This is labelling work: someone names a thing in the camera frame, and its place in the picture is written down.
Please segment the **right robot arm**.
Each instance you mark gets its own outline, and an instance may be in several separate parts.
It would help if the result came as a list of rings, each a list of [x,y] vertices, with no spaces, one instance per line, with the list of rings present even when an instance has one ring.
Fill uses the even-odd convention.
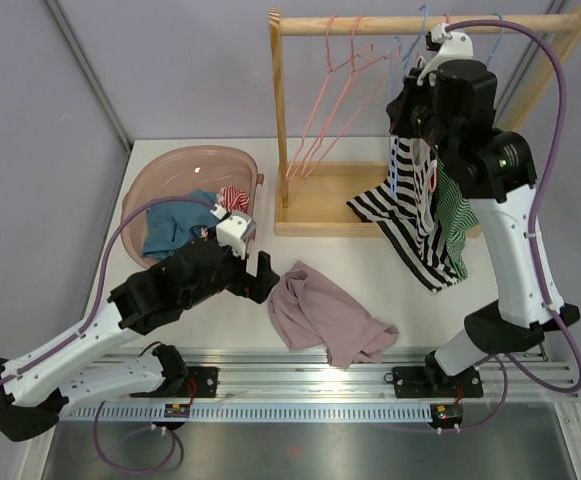
[[[426,356],[424,384],[454,390],[466,370],[489,356],[525,352],[548,331],[568,327],[579,309],[564,302],[547,272],[531,209],[538,197],[527,141],[494,127],[496,76],[477,60],[413,68],[386,107],[390,132],[430,147],[472,208],[492,262],[498,298],[470,313],[463,329]]]

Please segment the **mauve tank top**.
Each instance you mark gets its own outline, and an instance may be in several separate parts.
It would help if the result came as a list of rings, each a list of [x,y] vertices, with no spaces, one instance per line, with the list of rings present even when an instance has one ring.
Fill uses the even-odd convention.
[[[273,288],[267,309],[288,349],[323,345],[328,363],[339,369],[381,362],[399,335],[396,326],[373,317],[335,282],[301,261]]]

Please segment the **red white striped tank top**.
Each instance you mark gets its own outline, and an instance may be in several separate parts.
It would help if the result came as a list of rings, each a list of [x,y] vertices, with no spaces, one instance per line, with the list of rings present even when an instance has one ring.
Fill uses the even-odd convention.
[[[218,203],[229,212],[248,212],[250,198],[246,191],[234,185],[222,187],[218,194]]]

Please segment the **light blue wire hanger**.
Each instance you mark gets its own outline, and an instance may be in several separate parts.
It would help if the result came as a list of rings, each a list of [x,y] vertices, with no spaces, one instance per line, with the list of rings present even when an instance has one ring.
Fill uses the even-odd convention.
[[[407,69],[411,57],[413,55],[413,52],[415,50],[415,47],[425,34],[425,28],[429,17],[428,4],[424,3],[419,8],[419,11],[423,14],[422,23],[416,38],[409,44],[409,46],[408,47],[404,46],[403,41],[401,40],[401,37],[399,35],[396,35],[394,37],[394,44],[392,54],[389,59],[389,69],[388,69],[387,96],[386,96],[386,100],[388,102],[392,101],[394,98],[393,89],[395,88],[397,74],[402,73],[404,70]]]

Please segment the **green white striped tank top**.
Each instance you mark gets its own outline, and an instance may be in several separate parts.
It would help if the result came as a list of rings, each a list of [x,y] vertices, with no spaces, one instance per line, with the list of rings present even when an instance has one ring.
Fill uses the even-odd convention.
[[[467,232],[479,225],[469,202],[463,198],[458,184],[446,173],[441,160],[437,161],[435,190],[436,215],[445,236],[448,261],[459,282],[468,277],[462,254]]]

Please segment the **teal tank top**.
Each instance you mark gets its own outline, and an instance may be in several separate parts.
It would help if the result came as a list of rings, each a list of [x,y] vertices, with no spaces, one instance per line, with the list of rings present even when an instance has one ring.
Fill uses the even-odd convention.
[[[211,213],[217,193],[196,189],[190,198],[200,200],[170,201],[147,211],[148,235],[142,247],[144,258],[163,260],[190,241],[204,237],[218,219]]]

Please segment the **black white striped tank top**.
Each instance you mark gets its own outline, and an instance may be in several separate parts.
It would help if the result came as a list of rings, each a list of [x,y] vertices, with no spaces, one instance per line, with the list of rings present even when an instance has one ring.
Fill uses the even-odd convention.
[[[416,280],[432,294],[462,282],[449,264],[435,192],[429,187],[435,159],[424,141],[394,136],[386,179],[347,201],[358,219],[378,226]]]

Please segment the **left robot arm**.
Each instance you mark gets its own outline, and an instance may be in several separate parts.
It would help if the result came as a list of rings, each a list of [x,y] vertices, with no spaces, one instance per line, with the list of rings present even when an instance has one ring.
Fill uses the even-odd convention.
[[[245,259],[208,239],[132,274],[103,307],[73,328],[17,359],[0,357],[0,432],[21,442],[84,404],[126,395],[178,396],[189,373],[174,346],[158,346],[116,367],[89,366],[223,291],[262,304],[279,280],[267,252],[259,252],[257,270],[250,274]]]

